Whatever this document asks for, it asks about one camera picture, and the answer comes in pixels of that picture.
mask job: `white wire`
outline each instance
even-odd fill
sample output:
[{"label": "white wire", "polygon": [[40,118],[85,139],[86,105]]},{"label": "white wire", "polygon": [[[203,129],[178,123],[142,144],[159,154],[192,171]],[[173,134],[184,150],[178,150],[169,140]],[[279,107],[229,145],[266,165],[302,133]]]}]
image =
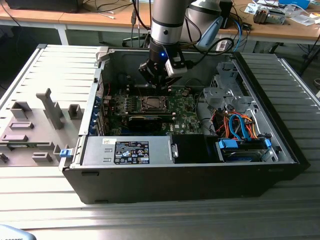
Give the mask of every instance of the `white wire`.
[{"label": "white wire", "polygon": [[298,5],[295,5],[295,4],[289,4],[288,6],[294,6],[294,7],[298,8],[298,9],[301,9],[301,10],[302,10],[302,11],[304,11],[306,14],[310,15],[310,13],[309,13],[309,12],[307,12],[306,10],[304,10],[302,7],[300,7],[300,6],[298,6]]},{"label": "white wire", "polygon": [[100,15],[102,15],[102,16],[105,16],[105,17],[107,17],[107,18],[110,18],[110,19],[116,19],[114,16],[105,15],[105,14],[103,14],[103,13],[101,13],[101,12],[98,12],[98,14],[100,14]]},{"label": "white wire", "polygon": [[320,78],[316,78],[315,80],[313,80],[314,85],[320,87]]}]

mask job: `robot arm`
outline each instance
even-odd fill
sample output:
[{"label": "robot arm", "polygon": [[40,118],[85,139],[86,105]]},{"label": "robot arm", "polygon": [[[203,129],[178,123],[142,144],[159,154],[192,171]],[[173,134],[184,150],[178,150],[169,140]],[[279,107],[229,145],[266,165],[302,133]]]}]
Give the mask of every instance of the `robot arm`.
[{"label": "robot arm", "polygon": [[178,44],[186,9],[194,0],[154,0],[150,51],[139,67],[145,80],[156,88],[169,86],[187,72]]}]

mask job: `wooden desk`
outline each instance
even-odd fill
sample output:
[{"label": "wooden desk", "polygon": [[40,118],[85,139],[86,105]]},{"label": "wooden desk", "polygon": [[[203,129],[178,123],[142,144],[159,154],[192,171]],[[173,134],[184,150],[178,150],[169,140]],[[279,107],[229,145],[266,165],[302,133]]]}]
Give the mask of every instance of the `wooden desk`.
[{"label": "wooden desk", "polygon": [[[37,10],[14,10],[10,9],[5,0],[2,0],[4,8],[18,22],[38,22],[58,24],[59,19],[64,14],[58,11],[37,11]],[[13,21],[0,5],[0,20]]]},{"label": "wooden desk", "polygon": [[[297,43],[297,44],[313,44],[320,34],[319,25],[304,26],[297,22],[286,19],[284,25],[278,24],[255,24],[253,22],[253,15],[244,13],[246,5],[250,0],[234,0],[235,8],[243,21],[252,24],[252,30],[248,36],[251,41],[265,41],[265,42],[283,42],[283,43]],[[97,0],[98,5],[103,3],[110,3],[111,0]],[[102,9],[116,8],[121,5],[126,5],[129,0],[121,0],[118,4],[105,6]],[[36,10],[12,10],[4,3],[7,11],[19,22],[21,26],[25,27],[39,27],[39,28],[54,28],[59,32],[61,43],[68,45],[68,38],[66,30],[85,30],[85,31],[102,31],[102,32],[127,32],[131,31],[131,15],[133,6],[127,6],[114,11],[114,14],[106,13],[114,16],[115,19],[110,19],[106,16],[95,12],[81,10],[79,13],[63,13],[52,11],[36,11]],[[95,10],[94,3],[87,3],[88,9]],[[140,17],[142,21],[150,26],[149,4],[140,3],[139,5]],[[311,7],[308,11],[320,12],[320,6]],[[8,16],[8,14],[0,7],[0,25],[16,25],[15,22]],[[135,25],[134,32],[137,33],[137,25]],[[147,31],[140,26],[140,33]],[[228,29],[220,29],[218,38],[233,37],[237,34],[237,29],[230,24]]]}]

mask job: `desk leg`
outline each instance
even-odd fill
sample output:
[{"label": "desk leg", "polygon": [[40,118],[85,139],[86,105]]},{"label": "desk leg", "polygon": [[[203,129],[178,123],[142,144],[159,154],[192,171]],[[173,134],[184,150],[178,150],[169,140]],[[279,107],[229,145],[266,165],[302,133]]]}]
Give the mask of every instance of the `desk leg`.
[{"label": "desk leg", "polygon": [[68,38],[66,34],[66,25],[65,24],[56,24],[55,29],[58,30],[60,41],[62,45],[69,45]]}]

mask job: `blue latch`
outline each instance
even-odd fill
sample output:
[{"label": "blue latch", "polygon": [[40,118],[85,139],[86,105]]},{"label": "blue latch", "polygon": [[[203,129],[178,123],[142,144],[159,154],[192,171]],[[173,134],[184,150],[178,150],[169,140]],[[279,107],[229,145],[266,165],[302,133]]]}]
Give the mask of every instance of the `blue latch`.
[{"label": "blue latch", "polygon": [[271,145],[272,145],[269,139],[265,139],[265,140],[264,140],[264,143],[265,143],[265,145],[266,145],[267,148],[270,148]]},{"label": "blue latch", "polygon": [[60,157],[61,158],[72,158],[72,149],[63,149],[60,151]]},{"label": "blue latch", "polygon": [[220,149],[237,149],[238,144],[237,141],[234,139],[221,139],[219,141],[219,147]]}]

